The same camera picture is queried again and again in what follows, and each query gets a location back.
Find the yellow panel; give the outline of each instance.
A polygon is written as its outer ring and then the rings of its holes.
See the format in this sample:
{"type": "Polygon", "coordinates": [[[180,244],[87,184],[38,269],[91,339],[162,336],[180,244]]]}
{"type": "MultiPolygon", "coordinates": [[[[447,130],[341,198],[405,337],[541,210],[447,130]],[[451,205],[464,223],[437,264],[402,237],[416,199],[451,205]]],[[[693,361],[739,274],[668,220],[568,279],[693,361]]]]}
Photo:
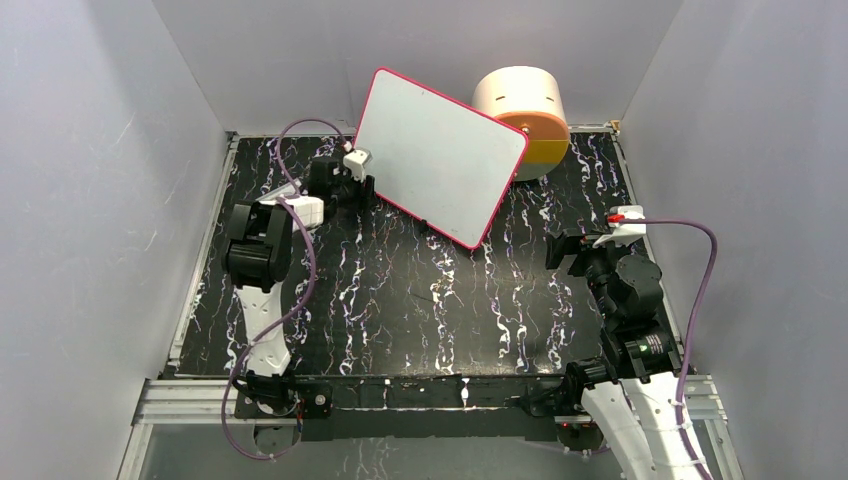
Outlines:
{"type": "Polygon", "coordinates": [[[530,140],[522,163],[558,164],[568,151],[568,140],[530,140]]]}

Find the black marble table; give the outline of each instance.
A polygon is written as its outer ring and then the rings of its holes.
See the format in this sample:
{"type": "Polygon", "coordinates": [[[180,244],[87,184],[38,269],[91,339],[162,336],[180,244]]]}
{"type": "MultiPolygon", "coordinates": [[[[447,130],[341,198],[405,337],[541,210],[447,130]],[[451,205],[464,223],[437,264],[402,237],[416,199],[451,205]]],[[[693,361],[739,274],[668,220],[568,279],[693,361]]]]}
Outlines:
{"type": "MultiPolygon", "coordinates": [[[[242,139],[220,207],[196,307],[176,375],[223,376],[245,347],[241,309],[221,254],[235,201],[285,183],[272,138],[242,139]]],[[[299,175],[309,159],[338,148],[333,138],[285,139],[285,163],[299,175]]],[[[514,184],[483,246],[469,252],[378,202],[368,213],[341,210],[314,235],[318,284],[285,326],[299,375],[533,375],[563,372],[600,353],[600,316],[585,279],[544,268],[548,230],[600,225],[629,203],[608,133],[576,133],[545,178],[514,184]]],[[[294,239],[283,311],[308,277],[303,240],[294,239]]]]}

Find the red border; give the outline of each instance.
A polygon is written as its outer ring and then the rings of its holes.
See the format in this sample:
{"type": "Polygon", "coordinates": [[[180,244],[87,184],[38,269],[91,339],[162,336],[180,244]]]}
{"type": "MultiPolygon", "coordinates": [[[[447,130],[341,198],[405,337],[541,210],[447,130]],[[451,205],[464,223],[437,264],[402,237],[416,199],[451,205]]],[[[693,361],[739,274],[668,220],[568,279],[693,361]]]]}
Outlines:
{"type": "MultiPolygon", "coordinates": [[[[521,151],[521,155],[518,157],[518,161],[515,163],[515,168],[512,169],[512,174],[507,179],[506,185],[504,185],[504,189],[503,189],[503,192],[501,193],[500,200],[498,201],[497,205],[495,205],[495,209],[492,211],[492,215],[489,217],[489,223],[486,225],[486,228],[483,229],[483,234],[480,236],[480,240],[477,242],[477,245],[474,245],[473,247],[471,245],[466,245],[466,244],[462,243],[461,241],[457,240],[456,238],[448,235],[447,232],[445,232],[441,229],[438,229],[436,227],[433,227],[433,226],[430,227],[433,230],[441,233],[442,235],[450,238],[454,242],[462,245],[463,247],[465,247],[469,250],[476,250],[476,249],[480,248],[480,245],[483,244],[483,238],[486,236],[486,233],[488,233],[488,231],[492,228],[492,222],[495,220],[495,214],[498,212],[498,208],[501,206],[501,203],[503,203],[503,198],[504,198],[504,196],[506,196],[506,191],[507,191],[507,189],[509,189],[509,184],[512,182],[512,179],[515,178],[515,172],[518,171],[518,167],[521,166],[521,159],[524,158],[524,154],[527,153],[527,148],[530,146],[530,138],[527,137],[526,133],[522,132],[521,130],[519,130],[515,127],[513,127],[512,125],[507,125],[506,123],[498,120],[497,118],[490,117],[490,116],[486,115],[485,113],[483,113],[483,112],[481,112],[477,109],[474,109],[474,108],[472,108],[472,107],[470,107],[470,106],[468,106],[468,105],[466,105],[466,104],[464,104],[464,103],[462,103],[462,102],[460,102],[456,99],[453,99],[453,98],[443,94],[442,92],[437,92],[436,90],[433,90],[432,88],[428,87],[427,85],[419,83],[419,82],[417,82],[417,81],[415,81],[415,80],[413,80],[413,79],[411,79],[411,78],[409,78],[405,75],[402,75],[402,74],[400,74],[400,73],[398,73],[398,72],[396,72],[396,71],[394,71],[394,70],[392,70],[388,67],[380,67],[374,72],[374,76],[371,77],[371,86],[368,87],[368,95],[365,97],[365,106],[362,108],[362,115],[359,117],[359,125],[357,125],[357,127],[356,127],[356,136],[353,138],[353,145],[354,146],[356,146],[356,138],[359,136],[359,127],[362,126],[362,119],[365,118],[365,112],[368,110],[368,99],[371,98],[371,90],[374,88],[374,81],[377,79],[377,74],[380,73],[381,71],[389,73],[389,74],[394,75],[396,77],[400,77],[400,78],[406,80],[407,82],[410,82],[412,84],[415,84],[415,85],[423,88],[424,90],[435,93],[436,95],[438,95],[438,96],[440,96],[440,97],[442,97],[446,100],[450,100],[451,102],[453,102],[453,103],[455,103],[455,104],[457,104],[457,105],[459,105],[463,108],[471,110],[472,112],[480,115],[481,117],[488,118],[489,120],[491,120],[495,123],[498,123],[500,125],[503,125],[504,127],[508,128],[508,129],[510,129],[514,132],[518,132],[518,133],[521,134],[522,137],[524,137],[524,150],[521,151]]],[[[400,205],[398,205],[397,203],[395,203],[391,199],[386,198],[383,195],[380,195],[379,193],[377,195],[379,195],[380,198],[391,203],[395,207],[403,210],[404,212],[406,212],[408,215],[412,216],[413,218],[421,220],[421,217],[419,217],[419,216],[415,215],[414,213],[410,212],[409,210],[401,207],[400,205]]]]}

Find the whiteboard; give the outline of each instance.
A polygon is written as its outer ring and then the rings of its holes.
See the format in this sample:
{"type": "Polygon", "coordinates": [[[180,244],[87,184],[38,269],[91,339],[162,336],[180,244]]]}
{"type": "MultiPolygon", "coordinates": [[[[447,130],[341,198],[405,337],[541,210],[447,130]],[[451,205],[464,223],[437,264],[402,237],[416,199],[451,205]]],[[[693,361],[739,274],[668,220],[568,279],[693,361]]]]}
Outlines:
{"type": "Polygon", "coordinates": [[[520,130],[386,68],[374,73],[354,140],[371,152],[380,197],[469,249],[483,242],[527,144],[520,130]]]}

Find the wall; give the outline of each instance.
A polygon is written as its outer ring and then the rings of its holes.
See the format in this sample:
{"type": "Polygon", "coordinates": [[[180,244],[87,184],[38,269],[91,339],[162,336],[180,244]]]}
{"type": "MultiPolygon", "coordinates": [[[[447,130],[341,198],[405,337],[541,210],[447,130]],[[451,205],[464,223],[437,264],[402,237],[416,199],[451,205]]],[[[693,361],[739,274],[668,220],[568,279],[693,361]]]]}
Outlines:
{"type": "MultiPolygon", "coordinates": [[[[651,216],[718,234],[694,355],[747,478],[848,469],[846,46],[845,2],[685,2],[622,124],[651,216]]],[[[649,230],[685,319],[707,241],[649,230]]]]}
{"type": "Polygon", "coordinates": [[[620,119],[681,0],[154,0],[227,130],[318,116],[357,125],[388,66],[470,102],[487,73],[557,78],[569,122],[620,119]]]}
{"type": "Polygon", "coordinates": [[[0,6],[0,477],[114,478],[226,138],[148,0],[0,6]]]}

